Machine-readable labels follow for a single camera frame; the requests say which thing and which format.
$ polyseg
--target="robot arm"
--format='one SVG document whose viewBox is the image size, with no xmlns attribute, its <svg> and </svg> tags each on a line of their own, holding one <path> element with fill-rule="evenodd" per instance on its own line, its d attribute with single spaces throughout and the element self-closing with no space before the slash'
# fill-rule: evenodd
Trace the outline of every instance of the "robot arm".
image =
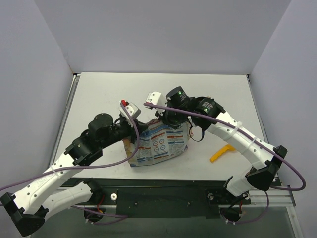
<svg viewBox="0 0 317 238">
<path fill-rule="evenodd" d="M 133 141 L 136 134 L 130 118 L 135 121 L 140 133 L 147 129 L 146 125 L 136 120 L 141 111 L 132 103 L 123 103 L 130 116 L 124 110 L 120 110 L 117 124 L 109 114 L 95 116 L 88 129 L 66 148 L 55 163 L 44 172 L 45 175 L 15 194 L 5 193 L 0 198 L 23 236 L 32 234 L 50 216 L 65 208 L 81 202 L 100 201 L 101 188 L 93 179 L 65 191 L 53 193 L 69 178 L 100 158 L 103 155 L 102 149 L 126 137 L 131 137 Z"/>
<path fill-rule="evenodd" d="M 261 141 L 247 131 L 242 126 L 241 122 L 233 119 L 231 115 L 226 112 L 224 108 L 214 99 L 209 97 L 190 98 L 186 95 L 182 87 L 177 87 L 171 90 L 166 95 L 166 98 L 162 95 L 162 93 L 151 92 L 148 95 L 146 102 L 145 106 L 149 108 L 156 105 L 156 116 L 163 120 L 165 124 L 177 128 L 184 122 L 190 122 L 194 126 L 199 126 L 203 131 L 208 131 L 228 142 L 250 161 L 252 167 L 246 174 L 229 178 L 225 185 L 226 190 L 233 196 L 240 196 L 252 188 L 257 188 L 263 191 L 267 191 L 269 189 L 281 162 L 271 153 L 264 150 L 262 146 L 271 149 L 284 158 L 287 150 L 283 146 L 275 148 L 273 145 Z M 235 127 L 235 129 L 201 117 L 188 117 L 188 115 L 183 113 L 165 110 L 162 107 L 181 109 L 213 117 L 231 124 Z"/>
</svg>

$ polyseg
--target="white wall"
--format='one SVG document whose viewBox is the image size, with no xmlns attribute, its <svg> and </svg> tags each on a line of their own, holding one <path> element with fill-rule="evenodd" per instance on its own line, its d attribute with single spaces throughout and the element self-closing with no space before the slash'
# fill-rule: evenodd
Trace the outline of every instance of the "white wall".
<svg viewBox="0 0 317 238">
<path fill-rule="evenodd" d="M 287 160 L 305 176 L 294 192 L 305 237 L 316 237 L 317 1 L 292 0 L 251 73 L 251 87 L 271 143 L 289 149 Z M 286 184 L 301 185 L 288 168 Z"/>
<path fill-rule="evenodd" d="M 74 72 L 250 73 L 290 0 L 35 0 Z"/>
<path fill-rule="evenodd" d="M 0 187 L 42 173 L 48 165 L 71 80 L 33 0 L 1 1 Z M 3 208 L 0 237 L 19 237 Z"/>
</svg>

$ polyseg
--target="white table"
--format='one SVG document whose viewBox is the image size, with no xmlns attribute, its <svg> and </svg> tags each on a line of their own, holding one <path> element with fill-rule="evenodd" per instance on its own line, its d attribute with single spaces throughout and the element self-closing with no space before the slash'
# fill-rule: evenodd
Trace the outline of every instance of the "white table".
<svg viewBox="0 0 317 238">
<path fill-rule="evenodd" d="M 138 120 L 148 122 L 154 110 L 143 106 L 149 92 L 164 95 L 182 86 L 188 96 L 210 96 L 220 103 L 233 118 L 263 139 L 262 130 L 245 75 L 147 74 L 147 73 L 82 73 L 57 149 L 57 158 L 65 148 L 87 129 L 88 123 L 99 113 L 114 119 L 119 114 L 119 101 L 136 104 L 142 111 Z M 188 150 L 171 160 L 142 167 L 130 167 L 128 162 L 105 169 L 83 170 L 75 177 L 111 179 L 175 179 L 227 180 L 250 167 L 238 152 L 229 152 L 216 162 L 209 161 L 226 143 L 206 133 L 202 142 L 188 142 Z M 92 165 L 110 164 L 126 157 L 122 142 L 103 150 L 104 155 Z"/>
</svg>

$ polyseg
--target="purple cable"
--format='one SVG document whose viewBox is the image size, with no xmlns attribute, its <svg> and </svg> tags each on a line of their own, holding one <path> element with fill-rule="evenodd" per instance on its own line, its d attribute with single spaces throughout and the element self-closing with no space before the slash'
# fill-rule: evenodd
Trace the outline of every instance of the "purple cable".
<svg viewBox="0 0 317 238">
<path fill-rule="evenodd" d="M 151 103 L 144 103 L 143 104 L 146 107 L 151 107 L 151 108 L 159 108 L 159 109 L 164 109 L 164 110 L 170 110 L 170 111 L 174 111 L 177 113 L 183 113 L 183 114 L 187 114 L 187 115 L 191 115 L 194 117 L 200 117 L 200 118 L 205 118 L 208 120 L 213 120 L 215 122 L 221 123 L 226 125 L 227 127 L 233 128 L 235 129 L 236 127 L 219 119 L 216 118 L 212 118 L 206 115 L 202 115 L 202 114 L 198 114 L 198 113 L 192 113 L 192 112 L 188 112 L 188 111 L 184 111 L 184 110 L 180 110 L 180 109 L 176 109 L 176 108 L 170 108 L 170 107 L 163 107 L 163 106 L 158 106 L 158 105 L 153 105 Z M 241 129 L 238 129 L 238 132 L 240 132 L 241 134 L 243 134 L 245 137 L 247 137 L 249 140 L 253 140 L 253 138 L 247 134 L 246 132 L 244 132 Z M 301 179 L 302 181 L 302 186 L 298 187 L 298 188 L 289 188 L 289 187 L 277 187 L 277 186 L 271 186 L 271 188 L 274 189 L 278 189 L 278 190 L 286 190 L 286 191 L 301 191 L 304 190 L 306 187 L 306 181 L 304 179 L 304 177 L 300 174 L 300 172 L 294 168 L 294 166 L 292 166 L 288 161 L 286 161 L 285 159 L 283 159 L 281 156 L 279 156 L 278 154 L 276 154 L 274 151 L 271 151 L 270 149 L 268 149 L 266 146 L 262 145 L 261 143 L 259 143 L 258 141 L 254 141 L 255 144 L 257 144 L 258 146 L 262 147 L 263 149 L 265 149 L 267 152 L 271 153 L 273 156 L 275 156 L 276 158 L 278 158 L 280 161 L 282 161 L 284 164 L 286 164 L 295 174 L 297 174 L 297 176 Z"/>
<path fill-rule="evenodd" d="M 89 218 L 90 218 L 91 216 L 92 216 L 92 214 L 89 214 L 86 219 L 89 221 Z M 126 218 L 127 218 L 127 217 L 123 217 L 123 218 L 120 218 L 120 219 L 118 219 L 118 220 L 111 221 L 111 222 L 104 222 L 104 223 L 92 222 L 92 223 L 93 223 L 93 225 L 106 226 L 106 225 L 111 225 L 111 224 L 113 224 L 113 223 L 120 222 L 120 221 L 122 221 L 122 220 L 124 220 L 124 219 L 126 219 Z"/>
<path fill-rule="evenodd" d="M 267 194 L 266 191 L 264 191 L 264 192 L 265 192 L 265 195 L 266 195 L 266 208 L 265 208 L 265 210 L 264 210 L 258 217 L 253 218 L 253 219 L 248 220 L 248 221 L 241 221 L 241 222 L 232 222 L 232 221 L 229 221 L 229 220 L 228 220 L 228 223 L 230 223 L 230 224 L 235 224 L 235 225 L 242 225 L 242 224 L 247 224 L 247 223 L 256 222 L 256 221 L 258 221 L 259 219 L 261 219 L 261 218 L 268 212 L 268 207 L 269 207 L 268 194 Z"/>
<path fill-rule="evenodd" d="M 122 107 L 122 109 L 124 110 L 124 112 L 128 115 L 130 121 L 132 122 L 132 125 L 133 125 L 133 128 L 135 130 L 135 133 L 136 133 L 136 137 L 137 137 L 137 144 L 135 146 L 135 149 L 134 151 L 132 152 L 132 154 L 130 156 L 128 156 L 127 158 L 125 158 L 124 160 L 121 160 L 121 161 L 118 161 L 118 162 L 115 162 L 115 163 L 112 163 L 112 164 L 108 164 L 108 165 L 97 165 L 97 166 L 75 166 L 75 167 L 63 167 L 63 168 L 60 168 L 60 169 L 56 169 L 55 172 L 59 172 L 59 171 L 63 171 L 63 170 L 81 170 L 81 169 L 101 169 L 101 168 L 108 168 L 108 167 L 112 167 L 112 166 L 115 166 L 115 165 L 119 165 L 119 164 L 122 164 L 126 161 L 128 161 L 129 159 L 131 159 L 138 151 L 138 148 L 139 148 L 139 145 L 140 145 L 140 135 L 139 135 L 139 131 L 138 131 L 138 128 L 137 128 L 137 125 L 135 124 L 135 122 L 133 121 L 132 117 L 130 116 L 130 114 L 128 113 L 128 111 L 126 110 L 126 108 L 124 107 L 124 105 L 122 103 L 120 103 L 120 106 Z M 49 171 L 49 172 L 45 172 L 43 174 L 40 174 L 40 175 L 37 175 L 37 176 L 34 176 L 34 177 L 31 177 L 31 178 L 28 178 L 26 180 L 23 180 L 23 181 L 20 181 L 20 182 L 15 182 L 15 183 L 12 183 L 10 185 L 7 185 L 7 186 L 4 186 L 2 188 L 0 188 L 0 191 L 3 191 L 5 189 L 8 189 L 8 188 L 11 188 L 11 187 L 14 187 L 14 186 L 18 186 L 20 184 L 23 184 L 23 183 L 26 183 L 26 182 L 29 182 L 29 181 L 32 181 L 32 180 L 35 180 L 35 179 L 38 179 L 38 178 L 41 178 L 41 177 L 44 177 L 46 175 L 50 175 L 54 173 L 53 171 Z"/>
<path fill-rule="evenodd" d="M 126 216 L 126 215 L 113 215 L 113 214 L 108 214 L 108 213 L 100 213 L 100 212 L 95 212 L 93 210 L 90 210 L 90 209 L 87 209 L 87 208 L 84 208 L 84 207 L 78 207 L 78 206 L 71 206 L 71 207 L 79 209 L 79 210 L 83 210 L 83 211 L 86 211 L 86 212 L 90 212 L 92 214 L 96 214 L 96 215 L 99 215 L 99 216 L 104 216 L 104 217 L 128 218 L 128 216 Z"/>
</svg>

